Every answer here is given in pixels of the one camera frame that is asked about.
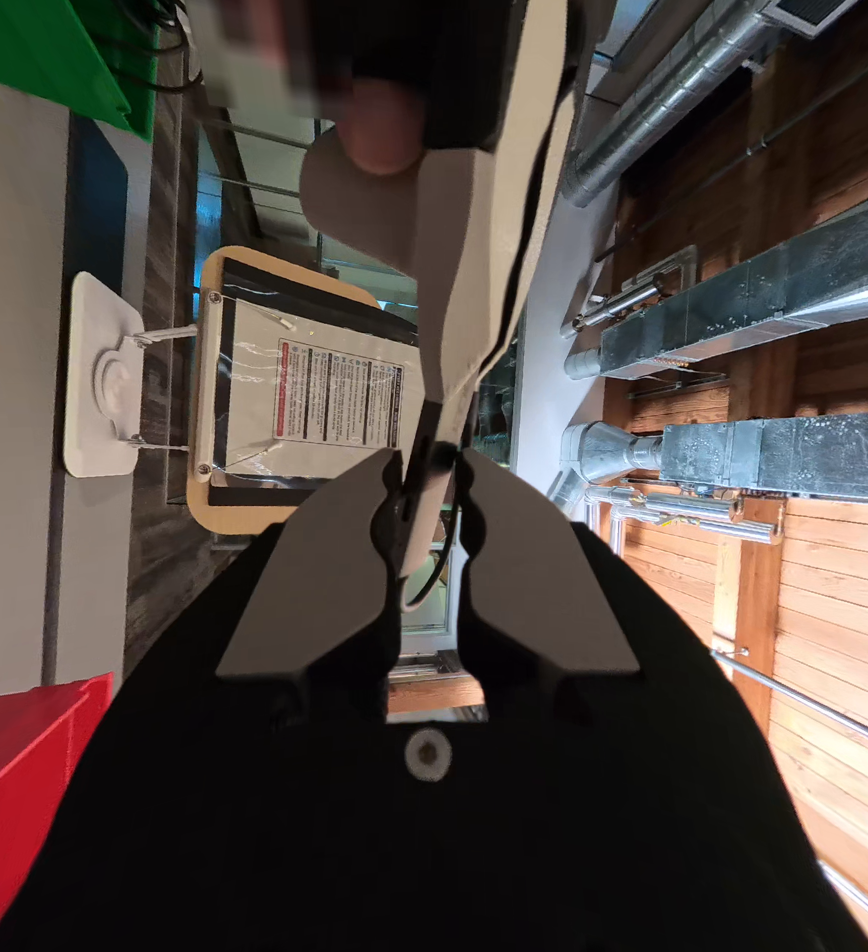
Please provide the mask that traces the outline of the small silver pipe loop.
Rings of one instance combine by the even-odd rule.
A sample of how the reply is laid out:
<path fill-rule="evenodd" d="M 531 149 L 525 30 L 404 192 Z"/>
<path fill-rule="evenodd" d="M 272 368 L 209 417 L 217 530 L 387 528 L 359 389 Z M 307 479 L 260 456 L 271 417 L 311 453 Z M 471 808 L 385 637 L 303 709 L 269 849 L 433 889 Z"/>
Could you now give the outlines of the small silver pipe loop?
<path fill-rule="evenodd" d="M 590 290 L 578 310 L 564 319 L 559 336 L 571 340 L 587 327 L 629 316 L 643 305 L 689 290 L 697 281 L 699 262 L 699 248 L 688 244 L 626 280 L 614 294 L 607 296 Z"/>

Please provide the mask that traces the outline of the red plastic bin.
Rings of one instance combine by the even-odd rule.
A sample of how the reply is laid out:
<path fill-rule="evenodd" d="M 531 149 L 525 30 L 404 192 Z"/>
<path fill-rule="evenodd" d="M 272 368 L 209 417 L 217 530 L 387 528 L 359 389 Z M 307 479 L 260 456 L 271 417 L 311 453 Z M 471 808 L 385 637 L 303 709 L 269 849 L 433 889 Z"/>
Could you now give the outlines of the red plastic bin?
<path fill-rule="evenodd" d="M 0 918 L 47 838 L 113 682 L 108 672 L 0 696 Z"/>

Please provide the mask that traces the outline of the green plastic bin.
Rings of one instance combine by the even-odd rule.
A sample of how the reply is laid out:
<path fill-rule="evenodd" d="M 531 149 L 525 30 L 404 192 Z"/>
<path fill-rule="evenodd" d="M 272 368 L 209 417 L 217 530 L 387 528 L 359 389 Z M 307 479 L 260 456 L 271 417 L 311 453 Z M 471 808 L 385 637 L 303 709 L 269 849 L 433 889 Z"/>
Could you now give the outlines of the green plastic bin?
<path fill-rule="evenodd" d="M 151 2 L 0 1 L 0 83 L 151 142 Z"/>

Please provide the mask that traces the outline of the person's left hand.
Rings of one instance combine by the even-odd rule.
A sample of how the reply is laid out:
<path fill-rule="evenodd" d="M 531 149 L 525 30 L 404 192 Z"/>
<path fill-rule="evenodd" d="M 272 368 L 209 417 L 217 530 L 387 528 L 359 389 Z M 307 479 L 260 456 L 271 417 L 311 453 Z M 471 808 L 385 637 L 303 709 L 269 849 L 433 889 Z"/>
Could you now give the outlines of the person's left hand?
<path fill-rule="evenodd" d="M 355 78 L 335 124 L 345 154 L 365 173 L 405 173 L 424 154 L 426 103 L 407 85 Z"/>

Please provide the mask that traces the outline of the round spiral metal duct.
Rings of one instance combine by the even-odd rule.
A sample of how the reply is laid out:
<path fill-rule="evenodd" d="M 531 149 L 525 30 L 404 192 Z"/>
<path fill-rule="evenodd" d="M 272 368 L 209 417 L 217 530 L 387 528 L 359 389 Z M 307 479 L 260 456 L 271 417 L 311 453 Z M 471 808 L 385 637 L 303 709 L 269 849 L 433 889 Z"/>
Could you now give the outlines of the round spiral metal duct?
<path fill-rule="evenodd" d="M 617 113 L 574 149 L 561 194 L 585 208 L 717 89 L 774 28 L 763 1 L 715 1 L 642 79 Z"/>

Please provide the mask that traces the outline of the black ceiling pipe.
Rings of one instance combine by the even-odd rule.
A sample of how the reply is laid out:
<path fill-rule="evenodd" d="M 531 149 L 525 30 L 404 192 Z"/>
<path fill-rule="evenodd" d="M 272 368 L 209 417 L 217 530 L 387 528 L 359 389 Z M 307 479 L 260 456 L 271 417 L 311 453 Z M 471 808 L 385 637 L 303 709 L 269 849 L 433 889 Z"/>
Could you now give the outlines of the black ceiling pipe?
<path fill-rule="evenodd" d="M 642 222 L 642 224 L 632 227 L 628 232 L 617 235 L 613 239 L 612 243 L 609 244 L 603 251 L 596 254 L 592 259 L 592 264 L 599 265 L 603 263 L 606 259 L 612 257 L 621 248 L 626 247 L 628 244 L 633 242 L 637 237 L 648 232 L 653 228 L 659 221 L 663 220 L 667 215 L 676 210 L 682 203 L 687 202 L 690 198 L 700 194 L 701 192 L 712 187 L 714 184 L 717 184 L 723 178 L 725 178 L 729 173 L 732 173 L 734 170 L 739 168 L 746 161 L 757 157 L 759 154 L 764 152 L 767 149 L 770 149 L 776 142 L 778 142 L 785 134 L 794 129 L 797 125 L 800 125 L 805 120 L 812 117 L 814 114 L 818 113 L 825 106 L 832 103 L 835 99 L 843 95 L 845 92 L 853 89 L 862 82 L 865 78 L 868 77 L 868 62 L 862 66 L 857 72 L 853 73 L 845 80 L 837 83 L 836 85 L 829 87 L 823 91 L 819 96 L 812 100 L 805 108 L 793 114 L 790 118 L 785 120 L 784 123 L 777 125 L 770 131 L 764 133 L 758 138 L 758 140 L 752 142 L 751 144 L 745 146 L 744 151 L 737 153 L 727 162 L 720 165 L 713 173 L 707 175 L 700 182 L 693 184 L 692 186 L 681 190 L 680 192 L 673 195 L 669 198 L 666 203 L 659 208 L 651 217 Z"/>

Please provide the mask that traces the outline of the cluster of silver insulated pipes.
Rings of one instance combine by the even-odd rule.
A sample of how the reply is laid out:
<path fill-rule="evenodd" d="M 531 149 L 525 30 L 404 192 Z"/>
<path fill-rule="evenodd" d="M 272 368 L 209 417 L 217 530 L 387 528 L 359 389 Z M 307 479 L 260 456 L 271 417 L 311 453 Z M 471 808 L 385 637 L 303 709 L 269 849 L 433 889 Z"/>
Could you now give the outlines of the cluster of silver insulated pipes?
<path fill-rule="evenodd" d="M 600 485 L 584 482 L 573 470 L 562 470 L 547 490 L 547 498 L 564 515 L 581 505 L 598 518 L 600 506 L 609 507 L 608 545 L 622 556 L 624 527 L 629 522 L 665 528 L 692 526 L 718 536 L 762 544 L 776 544 L 784 532 L 784 515 L 769 523 L 744 516 L 742 498 L 715 499 L 669 492 L 646 493 L 632 484 Z"/>

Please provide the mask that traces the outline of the grey usb hub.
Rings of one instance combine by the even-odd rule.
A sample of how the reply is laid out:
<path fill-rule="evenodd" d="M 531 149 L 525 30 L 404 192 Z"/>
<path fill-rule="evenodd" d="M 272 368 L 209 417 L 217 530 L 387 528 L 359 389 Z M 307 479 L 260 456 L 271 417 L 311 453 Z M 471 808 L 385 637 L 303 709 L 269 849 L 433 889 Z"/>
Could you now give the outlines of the grey usb hub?
<path fill-rule="evenodd" d="M 441 571 L 437 568 L 418 592 L 408 598 L 410 576 L 428 557 L 440 524 L 440 507 L 458 455 L 457 434 L 447 441 L 440 439 L 443 411 L 442 404 L 424 399 L 397 509 L 395 551 L 400 564 L 399 601 L 404 613 L 415 611 L 428 598 Z"/>

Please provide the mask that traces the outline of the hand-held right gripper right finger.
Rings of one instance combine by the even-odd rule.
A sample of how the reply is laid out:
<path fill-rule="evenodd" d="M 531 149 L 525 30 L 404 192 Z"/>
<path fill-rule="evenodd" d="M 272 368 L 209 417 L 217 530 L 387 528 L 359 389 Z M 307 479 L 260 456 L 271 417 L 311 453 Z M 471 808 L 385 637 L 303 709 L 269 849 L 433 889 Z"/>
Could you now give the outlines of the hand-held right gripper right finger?
<path fill-rule="evenodd" d="M 587 689 L 641 684 L 641 665 L 583 546 L 547 497 L 480 453 L 457 460 L 464 565 L 460 659 L 489 720 L 583 719 Z"/>

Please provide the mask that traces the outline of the rectangular duct with cone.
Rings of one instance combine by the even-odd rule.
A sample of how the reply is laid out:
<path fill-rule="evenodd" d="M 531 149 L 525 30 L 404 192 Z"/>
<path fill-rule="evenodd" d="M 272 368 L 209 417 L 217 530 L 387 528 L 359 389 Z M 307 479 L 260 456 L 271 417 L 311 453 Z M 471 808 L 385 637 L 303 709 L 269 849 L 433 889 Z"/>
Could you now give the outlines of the rectangular duct with cone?
<path fill-rule="evenodd" d="M 547 495 L 571 508 L 589 485 L 638 470 L 691 486 L 868 502 L 868 413 L 673 424 L 658 436 L 572 425 Z"/>

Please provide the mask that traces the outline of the rectangular metal duct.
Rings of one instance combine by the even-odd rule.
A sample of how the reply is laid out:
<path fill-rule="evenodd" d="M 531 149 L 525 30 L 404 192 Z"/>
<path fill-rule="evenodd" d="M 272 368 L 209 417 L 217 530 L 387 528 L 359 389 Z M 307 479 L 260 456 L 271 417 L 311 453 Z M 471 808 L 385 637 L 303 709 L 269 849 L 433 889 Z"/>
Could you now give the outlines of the rectangular metal duct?
<path fill-rule="evenodd" d="M 868 199 L 604 330 L 572 380 L 636 380 L 868 318 Z"/>

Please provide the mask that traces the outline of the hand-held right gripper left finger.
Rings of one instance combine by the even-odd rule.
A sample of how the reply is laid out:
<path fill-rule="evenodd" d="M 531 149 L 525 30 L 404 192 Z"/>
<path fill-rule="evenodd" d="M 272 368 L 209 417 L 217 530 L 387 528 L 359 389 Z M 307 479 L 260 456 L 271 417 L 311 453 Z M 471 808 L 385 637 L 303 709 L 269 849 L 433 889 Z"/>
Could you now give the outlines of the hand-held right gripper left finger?
<path fill-rule="evenodd" d="M 285 522 L 218 662 L 304 720 L 383 720 L 402 641 L 395 542 L 400 451 L 382 449 Z"/>

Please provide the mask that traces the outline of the white board stand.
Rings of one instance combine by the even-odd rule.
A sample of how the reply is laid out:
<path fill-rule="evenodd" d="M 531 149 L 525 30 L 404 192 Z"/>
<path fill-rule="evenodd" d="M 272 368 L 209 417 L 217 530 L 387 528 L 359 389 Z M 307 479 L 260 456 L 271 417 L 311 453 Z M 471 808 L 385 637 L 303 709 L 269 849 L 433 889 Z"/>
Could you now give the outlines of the white board stand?
<path fill-rule="evenodd" d="M 141 314 L 87 271 L 70 289 L 62 458 L 78 479 L 131 474 L 141 449 L 188 452 L 141 436 L 144 351 L 198 327 L 146 330 Z"/>

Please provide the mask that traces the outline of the white air vent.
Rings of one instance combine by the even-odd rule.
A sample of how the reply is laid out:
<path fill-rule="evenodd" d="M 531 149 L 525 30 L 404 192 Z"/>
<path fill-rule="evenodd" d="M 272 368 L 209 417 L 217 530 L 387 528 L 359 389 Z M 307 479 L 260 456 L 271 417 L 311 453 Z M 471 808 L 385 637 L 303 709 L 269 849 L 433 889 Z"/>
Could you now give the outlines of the white air vent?
<path fill-rule="evenodd" d="M 769 23 L 813 39 L 853 8 L 857 1 L 769 1 L 759 12 Z"/>

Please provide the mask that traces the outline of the wooden instruction board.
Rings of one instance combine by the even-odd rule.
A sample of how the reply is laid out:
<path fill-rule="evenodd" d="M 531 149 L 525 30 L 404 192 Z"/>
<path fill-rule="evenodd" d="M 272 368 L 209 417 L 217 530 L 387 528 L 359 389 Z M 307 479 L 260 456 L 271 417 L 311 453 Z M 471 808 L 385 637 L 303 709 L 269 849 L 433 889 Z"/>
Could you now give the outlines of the wooden instruction board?
<path fill-rule="evenodd" d="M 382 449 L 407 462 L 424 400 L 416 328 L 362 289 L 247 247 L 202 267 L 186 502 L 256 535 Z"/>

